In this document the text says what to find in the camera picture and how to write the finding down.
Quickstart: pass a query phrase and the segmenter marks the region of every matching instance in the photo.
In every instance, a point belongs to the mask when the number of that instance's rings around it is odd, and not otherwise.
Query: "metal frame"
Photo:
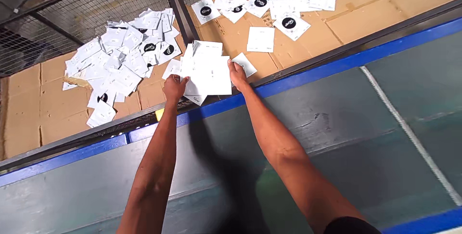
[[[61,0],[49,0],[44,4],[29,9],[24,13],[20,13],[6,22],[14,21],[19,18],[22,18],[26,15],[35,15],[39,10],[42,10],[56,2]],[[193,25],[192,19],[189,16],[186,5],[183,0],[169,0],[170,4],[176,15],[177,22],[180,27],[181,34],[183,36],[184,42],[191,43],[193,40],[199,39],[199,35]],[[286,68],[280,72],[274,73],[267,77],[262,78],[261,80],[252,83],[253,87],[267,84],[275,80],[290,76],[297,72],[306,71],[312,68],[315,68],[320,65],[330,63],[335,60],[339,60],[346,56],[356,54],[365,49],[372,48],[374,46],[383,44],[385,42],[390,42],[397,38],[401,38],[406,35],[413,34],[415,32],[428,29],[432,26],[443,24],[449,20],[462,17],[462,0],[454,0],[443,6],[437,7],[433,10],[427,11],[415,17],[409,18],[405,21],[402,21],[398,24],[392,25],[388,28],[380,30],[376,33],[373,33],[369,36],[358,39],[349,44],[343,45],[339,48],[333,49],[327,53],[321,54],[304,62],[301,62],[297,65]],[[53,24],[46,18],[41,18],[39,21],[44,24],[49,25],[53,29],[60,29],[59,27],[53,27]],[[72,35],[67,34],[66,38],[74,41]],[[221,99],[229,98],[230,96],[211,96],[208,97],[204,105],[217,102]],[[133,130],[140,126],[145,126],[147,124],[152,124],[156,122],[154,111],[161,109],[165,104],[159,104],[153,107],[150,107],[146,110],[142,110],[138,113],[114,120],[110,123],[101,125],[99,127],[86,130],[84,132],[66,137],[54,143],[44,145],[40,148],[28,151],[26,153],[17,155],[10,159],[0,162],[0,172],[1,171],[11,171],[24,166],[27,166],[31,163],[44,160],[46,158],[56,156],[62,152],[68,152],[75,148],[80,148],[83,146],[88,146],[91,143],[99,142],[103,139],[116,136],[119,133],[127,132]],[[192,109],[195,109],[196,106],[190,101],[184,101],[179,104],[180,112],[185,113]]]

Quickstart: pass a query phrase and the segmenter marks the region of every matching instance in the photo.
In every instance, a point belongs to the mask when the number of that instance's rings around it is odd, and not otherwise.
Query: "cardboard box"
[[[85,109],[63,119],[43,122],[40,126],[42,145],[46,145],[90,129],[90,127],[86,124],[88,118],[88,110]]]
[[[140,92],[142,110],[165,102],[164,92],[160,81],[141,87],[138,91]]]
[[[140,92],[136,91],[125,97],[125,102],[114,103],[114,109],[116,111],[114,119],[119,119],[127,115],[131,115],[141,111]]]
[[[390,0],[379,0],[327,21],[327,25],[347,44],[404,20],[406,16]]]

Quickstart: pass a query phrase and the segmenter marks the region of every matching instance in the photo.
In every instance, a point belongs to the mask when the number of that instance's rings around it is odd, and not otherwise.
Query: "finger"
[[[228,60],[228,68],[230,69],[230,72],[235,72],[236,71],[236,67],[234,66],[234,62],[231,59]]]
[[[242,66],[240,66],[237,62],[234,63],[234,69],[236,71],[244,71],[244,68],[242,68]]]
[[[188,83],[189,81],[189,76],[183,78],[183,80],[181,81],[181,86],[186,86],[186,84]]]
[[[180,83],[180,76],[177,74],[172,74],[173,79],[175,80],[176,83]]]

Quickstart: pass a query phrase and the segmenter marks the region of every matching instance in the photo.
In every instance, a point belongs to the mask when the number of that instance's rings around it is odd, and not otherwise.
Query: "person's right hand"
[[[228,68],[230,69],[231,82],[236,86],[238,91],[242,91],[246,86],[249,85],[247,78],[245,77],[244,69],[231,59],[228,60]]]

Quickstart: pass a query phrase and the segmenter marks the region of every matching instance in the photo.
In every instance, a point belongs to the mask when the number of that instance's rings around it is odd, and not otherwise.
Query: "pile of envelopes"
[[[174,20],[171,8],[161,12],[148,8],[128,23],[108,21],[101,38],[84,44],[66,61],[66,76],[86,80],[93,89],[88,107],[95,110],[87,125],[112,121],[114,102],[124,102],[142,78],[150,78],[154,65],[181,54]],[[69,88],[65,83],[63,90]]]
[[[194,41],[188,44],[180,60],[170,61],[162,78],[171,74],[178,74],[181,79],[189,76],[184,96],[198,105],[202,105],[207,95],[230,95],[229,56],[222,56],[222,53],[221,42]],[[247,77],[257,72],[244,53],[232,61],[244,68]]]
[[[301,12],[334,11],[335,0],[201,0],[191,6],[200,21],[204,24],[214,18],[224,15],[234,24],[246,12],[259,18],[270,11],[271,19],[276,28],[286,36],[296,41],[311,26],[301,19]]]

